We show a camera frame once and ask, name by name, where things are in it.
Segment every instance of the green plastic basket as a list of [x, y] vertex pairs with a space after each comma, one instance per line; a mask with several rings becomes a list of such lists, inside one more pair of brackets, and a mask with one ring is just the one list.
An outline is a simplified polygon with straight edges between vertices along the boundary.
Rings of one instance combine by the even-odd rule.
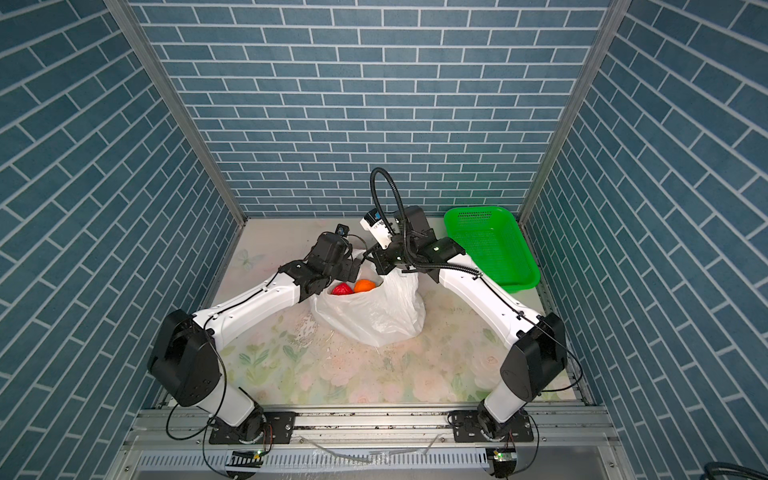
[[443, 220], [449, 237], [464, 247], [485, 274], [508, 293], [538, 285], [541, 273], [509, 210], [452, 208]]

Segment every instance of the orange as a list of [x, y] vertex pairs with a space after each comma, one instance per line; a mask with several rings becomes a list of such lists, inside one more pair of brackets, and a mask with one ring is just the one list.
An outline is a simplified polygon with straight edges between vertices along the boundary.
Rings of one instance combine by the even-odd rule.
[[355, 283], [355, 293], [368, 292], [376, 288], [376, 284], [370, 280], [364, 278], [357, 280]]

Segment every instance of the black flexible conduit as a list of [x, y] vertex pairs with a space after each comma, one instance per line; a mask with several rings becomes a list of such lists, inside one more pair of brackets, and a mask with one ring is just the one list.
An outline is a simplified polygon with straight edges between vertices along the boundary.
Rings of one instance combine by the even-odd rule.
[[373, 199], [373, 204], [376, 206], [376, 209], [379, 211], [379, 215], [381, 215], [382, 220], [384, 220], [384, 225], [386, 226], [387, 230], [389, 230], [389, 233], [394, 237], [395, 231], [392, 228], [392, 225], [389, 224], [389, 221], [386, 218], [386, 213], [384, 209], [381, 206], [381, 203], [379, 202], [379, 195], [376, 193], [376, 175], [381, 174], [386, 182], [389, 184], [389, 188], [392, 190], [392, 195], [395, 197], [395, 202], [397, 203], [397, 211], [400, 214], [400, 235], [402, 236], [402, 256], [404, 261], [410, 265], [414, 266], [416, 268], [421, 269], [446, 269], [446, 270], [457, 270], [459, 272], [468, 273], [469, 275], [472, 275], [474, 277], [482, 276], [482, 272], [480, 270], [471, 268], [469, 266], [464, 265], [456, 265], [454, 263], [446, 263], [446, 262], [440, 262], [440, 263], [423, 263], [419, 262], [417, 260], [414, 260], [413, 257], [411, 257], [411, 252], [409, 250], [409, 241], [410, 241], [410, 224], [408, 223], [408, 220], [406, 219], [406, 209], [402, 205], [402, 198], [400, 198], [400, 192], [397, 190], [397, 185], [395, 185], [395, 181], [392, 179], [392, 175], [389, 174], [387, 170], [384, 170], [381, 167], [376, 167], [373, 170], [371, 170], [371, 198]]

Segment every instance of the plastic bag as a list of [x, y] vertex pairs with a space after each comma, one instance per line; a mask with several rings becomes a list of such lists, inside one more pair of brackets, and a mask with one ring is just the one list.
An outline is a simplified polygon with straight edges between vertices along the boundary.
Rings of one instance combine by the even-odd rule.
[[[356, 250], [355, 256], [362, 253]], [[310, 298], [316, 319], [325, 320], [344, 336], [372, 346], [402, 342], [421, 333], [424, 326], [424, 302], [416, 292], [419, 276], [394, 269], [384, 277], [376, 273], [373, 263], [364, 261], [357, 279], [373, 281], [377, 287], [369, 292], [331, 295], [339, 281], [331, 283], [320, 295]]]

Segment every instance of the wall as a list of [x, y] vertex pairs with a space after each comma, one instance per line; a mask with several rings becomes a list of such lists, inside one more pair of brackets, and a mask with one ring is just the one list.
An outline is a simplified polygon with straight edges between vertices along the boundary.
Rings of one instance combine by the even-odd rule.
[[608, 0], [258, 3], [132, 5], [248, 215], [358, 217], [517, 211]]
[[766, 25], [634, 0], [531, 218], [639, 478], [768, 469]]
[[101, 1], [33, 3], [0, 5], [0, 478], [89, 478], [234, 225]]

